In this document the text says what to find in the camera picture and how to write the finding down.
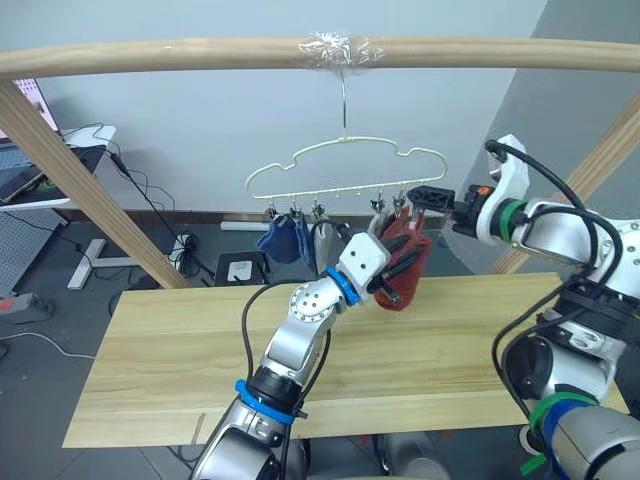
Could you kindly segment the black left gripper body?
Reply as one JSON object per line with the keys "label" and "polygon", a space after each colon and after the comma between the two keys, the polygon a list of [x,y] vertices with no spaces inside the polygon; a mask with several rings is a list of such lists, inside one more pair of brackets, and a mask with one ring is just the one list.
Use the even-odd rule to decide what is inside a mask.
{"label": "black left gripper body", "polygon": [[393,277],[394,275],[388,271],[383,271],[375,275],[368,284],[368,293],[375,294],[382,292],[392,305],[399,304],[402,301],[402,297],[390,284]]}

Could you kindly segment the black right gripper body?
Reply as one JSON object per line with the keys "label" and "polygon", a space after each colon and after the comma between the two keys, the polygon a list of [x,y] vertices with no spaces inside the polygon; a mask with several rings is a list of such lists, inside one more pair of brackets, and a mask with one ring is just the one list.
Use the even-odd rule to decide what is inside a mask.
{"label": "black right gripper body", "polygon": [[484,185],[468,186],[464,199],[454,202],[454,210],[451,214],[454,232],[462,235],[476,235],[480,212],[494,190],[494,187]]}

